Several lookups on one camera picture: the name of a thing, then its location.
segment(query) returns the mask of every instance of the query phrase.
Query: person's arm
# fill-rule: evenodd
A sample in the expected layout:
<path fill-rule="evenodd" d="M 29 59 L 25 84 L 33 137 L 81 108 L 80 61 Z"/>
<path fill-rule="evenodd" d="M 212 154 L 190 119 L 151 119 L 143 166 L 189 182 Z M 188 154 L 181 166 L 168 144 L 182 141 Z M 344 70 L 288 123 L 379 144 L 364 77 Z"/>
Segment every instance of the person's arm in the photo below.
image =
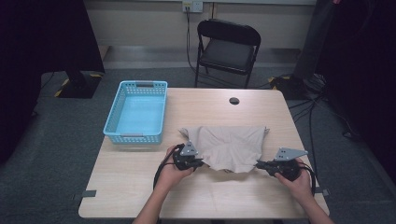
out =
<path fill-rule="evenodd" d="M 301 175 L 294 181 L 289 181 L 283 175 L 276 173 L 276 178 L 290 190 L 291 195 L 300 204 L 308 215 L 311 224 L 333 224 L 323 209 L 318 205 L 311 192 L 311 181 L 306 170 L 301 171 Z"/>
<path fill-rule="evenodd" d="M 169 147 L 166 155 L 171 152 L 173 147 Z M 170 157 L 167 162 L 174 162 L 173 157 Z M 174 164 L 168 164 L 163 167 L 158 182 L 148 198 L 145 206 L 140 211 L 139 215 L 134 219 L 134 224 L 155 224 L 163 207 L 163 202 L 172 187 L 176 186 L 181 179 L 191 175 L 193 168 L 179 171 Z"/>

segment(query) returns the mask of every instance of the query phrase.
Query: wrist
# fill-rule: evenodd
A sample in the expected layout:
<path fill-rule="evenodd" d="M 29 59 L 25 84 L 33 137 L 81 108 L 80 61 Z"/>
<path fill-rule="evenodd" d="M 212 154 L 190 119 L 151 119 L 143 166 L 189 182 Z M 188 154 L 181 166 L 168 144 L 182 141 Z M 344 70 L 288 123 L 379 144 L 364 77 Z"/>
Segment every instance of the wrist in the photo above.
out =
<path fill-rule="evenodd" d="M 300 204 L 303 208 L 307 208 L 310 206 L 315 206 L 317 205 L 317 201 L 315 200 L 314 196 L 309 195 L 307 197 L 302 197 L 302 198 L 296 198 L 297 203 Z"/>
<path fill-rule="evenodd" d="M 157 185 L 154 188 L 154 191 L 157 191 L 159 193 L 167 194 L 171 190 L 171 186 L 163 184 L 161 182 L 158 182 Z"/>

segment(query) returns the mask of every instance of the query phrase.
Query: crumpled cloth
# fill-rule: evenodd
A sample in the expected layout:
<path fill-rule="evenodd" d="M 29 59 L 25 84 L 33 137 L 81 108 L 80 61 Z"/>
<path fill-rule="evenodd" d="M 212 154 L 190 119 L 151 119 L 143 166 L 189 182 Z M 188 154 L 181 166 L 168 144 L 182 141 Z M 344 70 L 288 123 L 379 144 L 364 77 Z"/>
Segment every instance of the crumpled cloth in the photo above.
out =
<path fill-rule="evenodd" d="M 265 126 L 198 126 L 179 130 L 199 154 L 197 158 L 214 170 L 247 173 L 262 156 Z"/>

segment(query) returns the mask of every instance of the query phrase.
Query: gray carpet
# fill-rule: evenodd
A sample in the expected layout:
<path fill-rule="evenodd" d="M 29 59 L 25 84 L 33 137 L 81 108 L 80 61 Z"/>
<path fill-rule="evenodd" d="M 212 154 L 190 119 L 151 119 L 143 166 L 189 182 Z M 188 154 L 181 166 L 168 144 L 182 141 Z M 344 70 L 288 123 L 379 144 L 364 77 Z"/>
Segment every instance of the gray carpet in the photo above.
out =
<path fill-rule="evenodd" d="M 288 67 L 256 68 L 250 86 L 268 87 L 263 86 L 268 77 L 290 72 Z M 42 76 L 43 84 L 50 75 Z M 188 88 L 193 87 L 193 73 L 190 68 L 107 70 L 92 99 L 53 97 L 65 79 L 65 73 L 55 73 L 44 86 L 35 109 L 37 115 L 15 153 L 0 167 L 0 223 L 131 223 L 131 219 L 83 219 L 78 216 L 78 200 L 74 199 L 88 184 L 119 83 L 127 79 L 165 80 L 170 88 Z M 300 102 L 288 101 L 288 105 Z M 296 115 L 307 106 L 295 107 L 290 112 Z M 326 201 L 332 219 L 336 223 L 393 223 L 396 220 L 394 186 L 364 142 L 342 135 L 346 124 L 334 113 L 326 101 L 321 101 L 313 111 L 311 126 L 318 182 L 330 192 Z M 312 163 L 309 116 L 300 118 L 296 126 Z M 201 224 L 207 220 L 164 223 Z M 307 222 L 285 220 L 285 223 Z"/>

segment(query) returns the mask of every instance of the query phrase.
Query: chair seat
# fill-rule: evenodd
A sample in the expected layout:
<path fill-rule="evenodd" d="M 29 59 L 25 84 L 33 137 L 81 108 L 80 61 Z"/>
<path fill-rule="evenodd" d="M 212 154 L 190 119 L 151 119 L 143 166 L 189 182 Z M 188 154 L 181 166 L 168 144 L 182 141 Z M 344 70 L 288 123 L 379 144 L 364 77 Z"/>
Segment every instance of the chair seat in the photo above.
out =
<path fill-rule="evenodd" d="M 201 65 L 210 67 L 213 64 L 245 74 L 251 65 L 253 51 L 254 48 L 248 45 L 211 39 L 201 56 Z"/>

